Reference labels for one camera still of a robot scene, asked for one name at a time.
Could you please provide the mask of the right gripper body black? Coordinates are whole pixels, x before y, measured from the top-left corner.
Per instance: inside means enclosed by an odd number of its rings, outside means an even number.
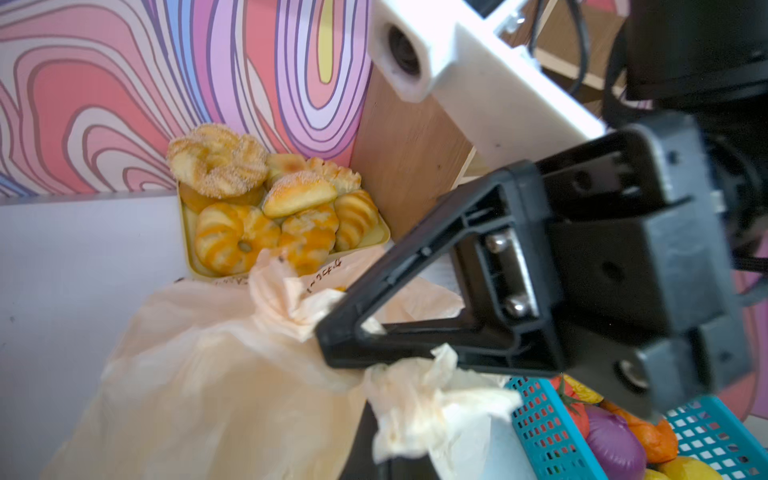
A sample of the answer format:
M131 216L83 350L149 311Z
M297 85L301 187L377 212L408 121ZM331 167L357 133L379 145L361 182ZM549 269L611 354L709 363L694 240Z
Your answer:
M569 373L654 420L753 368L767 296L767 5L634 1L606 136L539 163Z

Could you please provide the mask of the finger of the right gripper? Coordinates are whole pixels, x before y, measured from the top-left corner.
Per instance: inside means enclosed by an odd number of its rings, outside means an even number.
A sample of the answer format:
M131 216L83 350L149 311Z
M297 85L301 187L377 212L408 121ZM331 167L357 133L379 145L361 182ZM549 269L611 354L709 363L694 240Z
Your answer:
M364 369L450 346L462 368L548 377L567 356L563 299L536 166L523 161L444 195L318 324L333 368Z

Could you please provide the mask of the translucent beige plastic bag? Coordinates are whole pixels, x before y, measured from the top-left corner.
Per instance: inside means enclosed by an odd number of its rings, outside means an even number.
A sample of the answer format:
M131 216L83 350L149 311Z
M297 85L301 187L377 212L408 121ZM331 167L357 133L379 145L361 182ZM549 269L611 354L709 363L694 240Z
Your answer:
M264 253L246 280L156 292L42 477L372 479L425 459L442 479L478 478L492 421L522 404L501 376L461 369L448 344L363 370L323 358L319 321L383 254L299 276Z

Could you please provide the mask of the wooden shelf unit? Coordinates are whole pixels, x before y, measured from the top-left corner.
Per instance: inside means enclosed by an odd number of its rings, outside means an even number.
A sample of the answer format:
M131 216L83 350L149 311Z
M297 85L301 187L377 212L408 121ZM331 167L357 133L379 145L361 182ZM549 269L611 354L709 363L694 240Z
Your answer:
M461 182L473 154L480 156L433 96L401 100L373 63L352 166L394 239Z

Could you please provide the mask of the striped croissant bread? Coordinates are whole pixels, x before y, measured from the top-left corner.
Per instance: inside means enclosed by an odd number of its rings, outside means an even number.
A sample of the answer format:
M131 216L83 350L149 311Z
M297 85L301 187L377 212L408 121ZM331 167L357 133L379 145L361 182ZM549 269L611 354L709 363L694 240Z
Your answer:
M348 251L358 247L362 239L379 222L378 208L370 194L362 189L338 197L334 208L339 220L336 251Z

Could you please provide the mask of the red toy tomato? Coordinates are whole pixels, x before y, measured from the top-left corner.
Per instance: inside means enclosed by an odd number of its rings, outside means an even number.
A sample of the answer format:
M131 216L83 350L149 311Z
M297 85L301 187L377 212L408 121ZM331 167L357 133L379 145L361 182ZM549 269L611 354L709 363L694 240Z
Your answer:
M584 438L587 438L590 431L590 424L585 409L585 403L563 376L557 376L550 379L550 384L555 389L563 405L566 407L566 410L578 431Z

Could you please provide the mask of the teal plastic basket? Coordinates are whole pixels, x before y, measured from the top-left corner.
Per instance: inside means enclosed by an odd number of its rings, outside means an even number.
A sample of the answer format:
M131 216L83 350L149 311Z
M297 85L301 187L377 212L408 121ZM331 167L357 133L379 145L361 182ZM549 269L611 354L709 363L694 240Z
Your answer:
M606 474L547 379L514 377L505 384L523 405L514 428L539 479L604 479ZM667 412L679 452L703 461L724 479L765 479L767 451L714 396Z

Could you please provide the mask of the orange toy pumpkin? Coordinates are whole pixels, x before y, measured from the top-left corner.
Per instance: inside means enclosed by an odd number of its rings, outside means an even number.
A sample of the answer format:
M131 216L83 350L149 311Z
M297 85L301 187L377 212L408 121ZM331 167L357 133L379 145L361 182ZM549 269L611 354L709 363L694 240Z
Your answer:
M599 406L626 420L630 431L643 446L649 464L666 463L678 456L678 439L666 419L662 418L656 424L650 423L607 400L603 400Z

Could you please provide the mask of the oval bread bun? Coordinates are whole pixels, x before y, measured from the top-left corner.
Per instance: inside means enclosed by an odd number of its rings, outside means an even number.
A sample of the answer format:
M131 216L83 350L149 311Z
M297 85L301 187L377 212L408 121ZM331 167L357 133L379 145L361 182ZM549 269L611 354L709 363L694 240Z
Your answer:
M274 183L262 204L269 218L288 217L335 200L336 188L321 175L305 170L288 174Z

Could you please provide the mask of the purple toy onion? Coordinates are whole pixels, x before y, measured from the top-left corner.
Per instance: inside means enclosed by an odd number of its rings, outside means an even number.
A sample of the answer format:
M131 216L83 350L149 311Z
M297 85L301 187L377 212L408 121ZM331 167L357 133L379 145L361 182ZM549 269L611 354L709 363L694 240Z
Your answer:
M585 407L589 419L586 443L608 479L641 480L646 453L626 420L594 405Z

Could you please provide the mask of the yellow toy lemon right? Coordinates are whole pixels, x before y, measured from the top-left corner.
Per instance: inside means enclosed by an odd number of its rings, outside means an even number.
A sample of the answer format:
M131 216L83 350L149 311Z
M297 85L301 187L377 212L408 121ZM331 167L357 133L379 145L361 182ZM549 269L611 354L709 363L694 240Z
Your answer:
M695 458L678 456L657 470L671 480L722 480L717 470Z

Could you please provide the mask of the sugared bread roll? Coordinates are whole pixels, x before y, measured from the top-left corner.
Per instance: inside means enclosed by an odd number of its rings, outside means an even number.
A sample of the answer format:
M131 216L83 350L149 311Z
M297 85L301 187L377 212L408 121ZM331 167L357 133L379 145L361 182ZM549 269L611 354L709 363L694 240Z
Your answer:
M172 140L166 159L175 179L205 197L224 199L261 186L269 152L252 135L202 124Z

